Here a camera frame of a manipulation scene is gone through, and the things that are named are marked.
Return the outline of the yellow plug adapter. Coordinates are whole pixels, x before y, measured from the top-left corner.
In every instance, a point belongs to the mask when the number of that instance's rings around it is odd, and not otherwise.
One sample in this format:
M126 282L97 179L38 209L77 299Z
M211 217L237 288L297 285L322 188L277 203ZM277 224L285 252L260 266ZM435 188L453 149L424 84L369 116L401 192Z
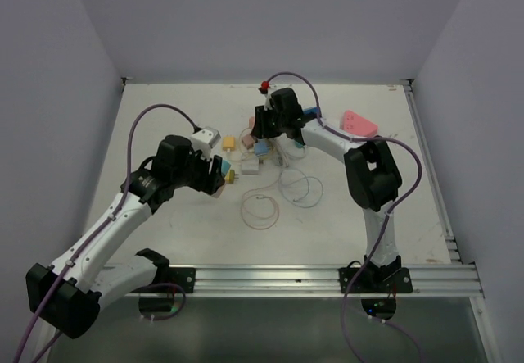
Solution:
M224 176L224 181L226 184L233 184L236 179L237 179L237 173L233 169L230 169Z

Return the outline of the teal small plug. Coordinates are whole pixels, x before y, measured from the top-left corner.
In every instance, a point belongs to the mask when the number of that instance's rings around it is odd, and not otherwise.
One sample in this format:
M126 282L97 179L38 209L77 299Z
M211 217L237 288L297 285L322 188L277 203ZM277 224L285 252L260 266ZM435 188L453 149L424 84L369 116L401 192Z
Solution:
M226 175L230 169L231 169L231 164L228 161L226 161L225 159L223 159L221 163L221 173L223 175Z

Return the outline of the beige pink plug adapter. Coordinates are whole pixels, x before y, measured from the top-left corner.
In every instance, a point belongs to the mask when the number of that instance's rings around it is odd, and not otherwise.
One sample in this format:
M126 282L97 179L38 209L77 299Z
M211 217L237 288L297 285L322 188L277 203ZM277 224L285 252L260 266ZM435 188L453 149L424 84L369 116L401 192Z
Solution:
M255 139L250 135L246 134L241 138L242 145L245 149L249 150L255 146Z

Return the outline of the light blue charger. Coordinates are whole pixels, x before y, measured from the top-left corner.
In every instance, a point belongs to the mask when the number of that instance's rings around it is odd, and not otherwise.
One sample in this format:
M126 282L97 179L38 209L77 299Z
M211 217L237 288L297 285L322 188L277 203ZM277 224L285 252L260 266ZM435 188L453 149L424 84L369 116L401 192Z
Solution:
M263 157L269 154L269 145L266 142L259 141L255 143L254 153L257 157Z

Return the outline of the yellow usb charger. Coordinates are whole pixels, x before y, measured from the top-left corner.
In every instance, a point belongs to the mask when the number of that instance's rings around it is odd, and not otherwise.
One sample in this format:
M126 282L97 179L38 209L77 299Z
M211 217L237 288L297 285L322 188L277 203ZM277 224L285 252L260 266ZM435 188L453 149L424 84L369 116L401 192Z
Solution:
M222 141L222 150L225 153L235 152L237 150L237 139L232 135L225 136Z

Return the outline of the dark blue plug adapter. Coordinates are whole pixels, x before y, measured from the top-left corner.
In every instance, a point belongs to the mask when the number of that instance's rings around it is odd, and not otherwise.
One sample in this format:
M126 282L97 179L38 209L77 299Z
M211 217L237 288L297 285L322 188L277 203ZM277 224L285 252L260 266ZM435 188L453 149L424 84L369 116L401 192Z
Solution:
M317 117L318 108L317 107L308 107L303 110L306 116L312 116L313 118Z

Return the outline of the pink triangular socket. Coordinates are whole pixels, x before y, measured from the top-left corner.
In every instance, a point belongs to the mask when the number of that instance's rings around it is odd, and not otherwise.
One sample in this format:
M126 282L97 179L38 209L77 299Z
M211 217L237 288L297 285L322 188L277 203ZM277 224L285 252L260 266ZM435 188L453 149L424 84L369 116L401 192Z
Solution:
M376 124L351 110L343 113L341 129L349 134L366 138L372 138L378 132Z

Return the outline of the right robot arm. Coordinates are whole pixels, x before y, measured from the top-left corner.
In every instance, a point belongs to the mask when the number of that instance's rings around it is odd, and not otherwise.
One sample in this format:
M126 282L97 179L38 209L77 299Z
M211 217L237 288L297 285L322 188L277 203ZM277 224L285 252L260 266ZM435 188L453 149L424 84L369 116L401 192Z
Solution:
M367 236L364 270L358 277L374 291L383 291L401 268L392 214L388 212L399 195L402 178L384 140L350 136L331 126L318 114L305 112L292 88L259 87L265 103L255 108L252 134L256 138L286 135L316 148L345 167L353 201L363 210Z

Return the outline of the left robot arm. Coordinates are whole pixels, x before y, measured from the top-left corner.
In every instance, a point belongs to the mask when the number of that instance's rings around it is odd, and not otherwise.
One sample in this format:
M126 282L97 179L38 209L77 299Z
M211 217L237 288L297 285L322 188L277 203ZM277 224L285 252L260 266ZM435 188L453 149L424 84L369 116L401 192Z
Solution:
M169 259L149 248L104 273L118 248L176 189L188 187L218 197L224 186L223 159L212 150L218 131L206 127L189 138L168 135L124 181L110 207L92 228L51 265L35 264L26 275L29 308L69 338L79 338L99 313L141 288L170 288Z

